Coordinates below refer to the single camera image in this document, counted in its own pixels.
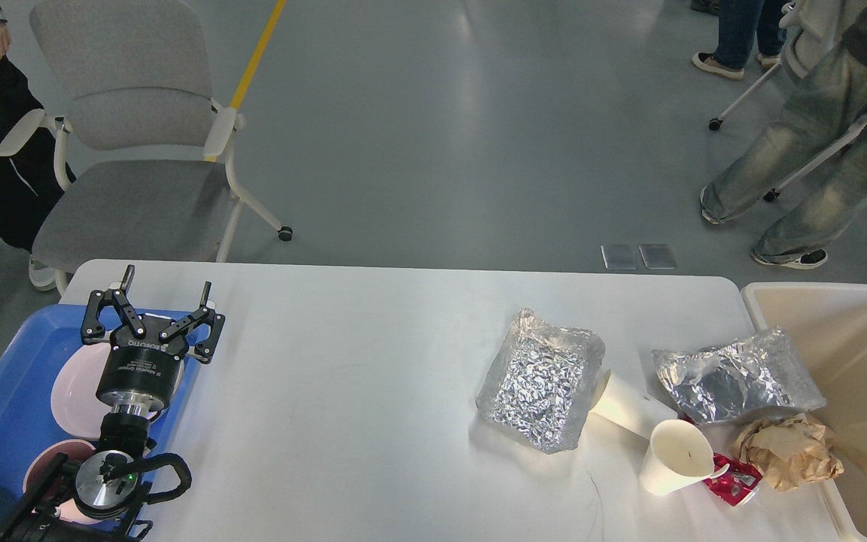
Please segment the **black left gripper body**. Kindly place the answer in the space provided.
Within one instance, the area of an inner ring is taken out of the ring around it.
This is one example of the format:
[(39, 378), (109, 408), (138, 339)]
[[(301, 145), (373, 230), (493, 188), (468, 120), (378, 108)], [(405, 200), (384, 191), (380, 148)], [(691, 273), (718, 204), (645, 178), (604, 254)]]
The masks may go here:
[(144, 337), (134, 337), (125, 324), (111, 333), (111, 351), (96, 389), (99, 401), (111, 407), (130, 400), (141, 402), (149, 412), (171, 405), (188, 352), (185, 336), (160, 342), (160, 333), (172, 323), (169, 316), (144, 316)]

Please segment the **red item under arm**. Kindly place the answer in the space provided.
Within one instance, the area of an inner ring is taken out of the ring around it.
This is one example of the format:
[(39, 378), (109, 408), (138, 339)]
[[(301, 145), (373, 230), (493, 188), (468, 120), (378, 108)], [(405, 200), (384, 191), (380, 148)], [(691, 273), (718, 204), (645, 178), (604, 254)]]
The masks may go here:
[(703, 484), (730, 507), (740, 507), (756, 494), (762, 480), (756, 466), (719, 453), (713, 454), (713, 466), (712, 476), (705, 478)]

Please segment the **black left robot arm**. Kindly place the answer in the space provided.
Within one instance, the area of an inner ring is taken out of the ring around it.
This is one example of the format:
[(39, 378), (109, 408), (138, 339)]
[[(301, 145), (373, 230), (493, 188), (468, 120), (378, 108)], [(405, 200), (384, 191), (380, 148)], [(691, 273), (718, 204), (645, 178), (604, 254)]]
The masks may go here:
[(226, 316), (210, 302), (211, 282), (183, 317), (137, 312), (127, 297), (134, 274), (127, 265), (117, 287), (93, 291), (81, 325), (83, 344), (110, 346), (95, 393), (109, 408), (96, 450), (83, 461), (54, 454), (0, 522), (0, 541), (141, 541), (152, 528), (141, 509), (190, 489), (181, 456), (154, 454), (149, 416), (172, 405), (186, 359), (212, 361)]

